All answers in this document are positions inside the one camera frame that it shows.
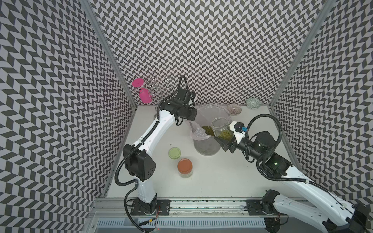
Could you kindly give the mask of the grey mesh waste bin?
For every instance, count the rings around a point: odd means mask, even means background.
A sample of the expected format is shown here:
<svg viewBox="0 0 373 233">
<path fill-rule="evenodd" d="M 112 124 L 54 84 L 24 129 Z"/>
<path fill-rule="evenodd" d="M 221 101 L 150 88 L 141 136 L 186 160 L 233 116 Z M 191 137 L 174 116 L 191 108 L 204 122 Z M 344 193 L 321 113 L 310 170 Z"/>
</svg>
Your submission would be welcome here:
<svg viewBox="0 0 373 233">
<path fill-rule="evenodd" d="M 205 155 L 205 156 L 215 155 L 220 150 L 221 147 L 218 144 L 218 142 L 214 139 L 215 135 L 214 135 L 213 129 L 211 130 L 210 127 L 204 127 L 204 129 L 206 133 L 208 135 L 213 136 L 213 138 L 202 140 L 202 141 L 193 140 L 194 147 L 197 150 L 197 152 L 201 155 Z"/>
</svg>

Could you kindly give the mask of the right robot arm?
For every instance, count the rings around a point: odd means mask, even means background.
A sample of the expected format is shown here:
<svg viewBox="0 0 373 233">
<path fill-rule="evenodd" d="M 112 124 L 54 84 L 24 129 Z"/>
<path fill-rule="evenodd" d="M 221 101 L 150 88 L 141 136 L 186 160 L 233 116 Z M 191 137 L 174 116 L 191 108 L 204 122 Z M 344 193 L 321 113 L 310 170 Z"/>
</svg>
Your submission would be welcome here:
<svg viewBox="0 0 373 233">
<path fill-rule="evenodd" d="M 249 135 L 253 123 L 260 118 L 270 118 L 278 129 L 274 139 L 268 131 Z M 269 189 L 260 201 L 266 215 L 285 214 L 305 222 L 323 233 L 366 233 L 369 211 L 358 202 L 352 204 L 332 194 L 322 185 L 312 181 L 289 160 L 276 153 L 283 130 L 278 119 L 270 114 L 255 116 L 248 125 L 242 122 L 228 122 L 217 117 L 212 125 L 214 139 L 224 151 L 242 151 L 246 161 L 255 163 L 260 175 L 273 182 L 281 182 L 297 191 L 310 205 Z"/>
</svg>

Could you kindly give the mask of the glass jar with mung beans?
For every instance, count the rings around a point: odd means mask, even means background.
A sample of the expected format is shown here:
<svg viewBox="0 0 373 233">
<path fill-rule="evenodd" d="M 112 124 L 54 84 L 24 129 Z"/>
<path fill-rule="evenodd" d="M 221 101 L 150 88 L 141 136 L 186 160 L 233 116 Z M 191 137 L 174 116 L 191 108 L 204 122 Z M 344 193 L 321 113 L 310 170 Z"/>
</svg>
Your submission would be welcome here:
<svg viewBox="0 0 373 233">
<path fill-rule="evenodd" d="M 224 117 L 216 117 L 211 123 L 215 137 L 230 141 L 234 133 L 230 130 L 230 122 Z"/>
</svg>

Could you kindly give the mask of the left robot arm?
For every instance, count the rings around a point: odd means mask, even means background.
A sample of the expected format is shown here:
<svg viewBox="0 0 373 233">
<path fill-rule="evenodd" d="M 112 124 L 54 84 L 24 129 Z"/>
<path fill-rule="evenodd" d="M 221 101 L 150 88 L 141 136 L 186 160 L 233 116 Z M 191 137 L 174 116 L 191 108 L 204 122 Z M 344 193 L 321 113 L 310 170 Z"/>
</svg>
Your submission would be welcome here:
<svg viewBox="0 0 373 233">
<path fill-rule="evenodd" d="M 150 127 L 134 144 L 126 144 L 122 150 L 123 159 L 115 171 L 115 184 L 123 187 L 135 183 L 139 205 L 146 213 L 153 213 L 157 202 L 157 193 L 149 181 L 156 169 L 153 151 L 172 125 L 195 120 L 195 97 L 196 93 L 189 90 L 187 78 L 182 75 L 176 90 L 157 105 Z"/>
</svg>

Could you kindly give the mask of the light green jar lid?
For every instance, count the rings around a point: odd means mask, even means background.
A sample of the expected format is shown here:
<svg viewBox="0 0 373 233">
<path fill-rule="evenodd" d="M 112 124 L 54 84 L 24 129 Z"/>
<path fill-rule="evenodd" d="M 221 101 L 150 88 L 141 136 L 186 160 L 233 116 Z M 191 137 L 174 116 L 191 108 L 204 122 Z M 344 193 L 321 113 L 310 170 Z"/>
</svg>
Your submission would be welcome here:
<svg viewBox="0 0 373 233">
<path fill-rule="evenodd" d="M 168 155 L 171 159 L 178 159 L 181 157 L 181 150 L 178 147 L 170 148 Z"/>
</svg>

